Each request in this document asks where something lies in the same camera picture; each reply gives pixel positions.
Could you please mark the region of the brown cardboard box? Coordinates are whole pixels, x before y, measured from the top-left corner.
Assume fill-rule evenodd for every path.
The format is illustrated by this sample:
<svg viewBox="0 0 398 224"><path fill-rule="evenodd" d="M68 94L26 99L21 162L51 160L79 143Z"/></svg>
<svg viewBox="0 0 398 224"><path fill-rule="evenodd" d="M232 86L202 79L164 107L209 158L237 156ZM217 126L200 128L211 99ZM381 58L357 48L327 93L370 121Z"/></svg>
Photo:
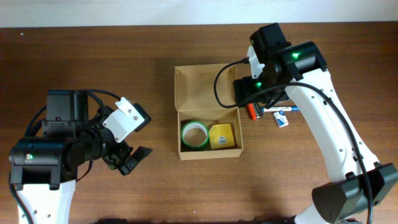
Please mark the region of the brown cardboard box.
<svg viewBox="0 0 398 224"><path fill-rule="evenodd" d="M214 94L216 75L224 66L224 64L209 64L175 67L178 155L182 161L239 157L244 150L239 108L221 107ZM216 124L230 124L234 144L219 149L211 148L210 143L199 148L187 146L182 140L182 129L191 121L202 123L208 130Z"/></svg>

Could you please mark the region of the green tape roll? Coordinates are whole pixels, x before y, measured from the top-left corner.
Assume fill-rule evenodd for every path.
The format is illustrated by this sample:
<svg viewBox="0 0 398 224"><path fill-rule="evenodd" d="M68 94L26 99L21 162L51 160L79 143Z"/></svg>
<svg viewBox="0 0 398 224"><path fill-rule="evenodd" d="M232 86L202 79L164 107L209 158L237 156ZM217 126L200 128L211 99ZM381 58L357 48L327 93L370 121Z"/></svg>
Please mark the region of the green tape roll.
<svg viewBox="0 0 398 224"><path fill-rule="evenodd" d="M201 149L209 142L209 130L200 121L190 121L183 126L180 138L188 148Z"/></svg>

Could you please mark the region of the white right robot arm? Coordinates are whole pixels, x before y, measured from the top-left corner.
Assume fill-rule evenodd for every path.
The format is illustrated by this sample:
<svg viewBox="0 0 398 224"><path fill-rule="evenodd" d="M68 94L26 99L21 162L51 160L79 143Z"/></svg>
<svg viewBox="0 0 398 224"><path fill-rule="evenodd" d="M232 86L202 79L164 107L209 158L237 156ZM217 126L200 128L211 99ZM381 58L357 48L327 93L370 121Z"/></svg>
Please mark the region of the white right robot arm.
<svg viewBox="0 0 398 224"><path fill-rule="evenodd" d="M276 23L251 37L251 76L233 83L238 106L291 100L305 118L330 182L312 190L312 204L291 223L344 223L373 209L397 183L394 164L381 164L365 145L338 99L327 64L311 41L292 45Z"/></svg>

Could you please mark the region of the yellow spiral notepad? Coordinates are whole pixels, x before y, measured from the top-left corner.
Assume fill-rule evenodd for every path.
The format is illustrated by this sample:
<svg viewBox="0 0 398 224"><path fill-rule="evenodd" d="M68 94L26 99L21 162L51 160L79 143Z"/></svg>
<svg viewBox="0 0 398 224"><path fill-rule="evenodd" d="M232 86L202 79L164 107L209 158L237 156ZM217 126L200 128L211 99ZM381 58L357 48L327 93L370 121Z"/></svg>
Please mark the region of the yellow spiral notepad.
<svg viewBox="0 0 398 224"><path fill-rule="evenodd" d="M230 123L212 125L209 130L209 141L212 150L235 147L232 125Z"/></svg>

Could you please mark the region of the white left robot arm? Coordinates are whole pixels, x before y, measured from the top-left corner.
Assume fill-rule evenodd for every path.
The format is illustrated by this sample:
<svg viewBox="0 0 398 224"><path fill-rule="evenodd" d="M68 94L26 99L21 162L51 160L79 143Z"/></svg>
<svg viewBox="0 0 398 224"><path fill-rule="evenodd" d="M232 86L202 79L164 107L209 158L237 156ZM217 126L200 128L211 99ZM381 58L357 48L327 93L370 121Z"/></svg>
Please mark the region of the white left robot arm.
<svg viewBox="0 0 398 224"><path fill-rule="evenodd" d="M130 174L152 149L133 149L125 138L150 123L138 104L116 96L116 109L99 91L50 90L47 104L29 123L9 155L9 188L19 223L68 223L78 168L102 159L110 170Z"/></svg>

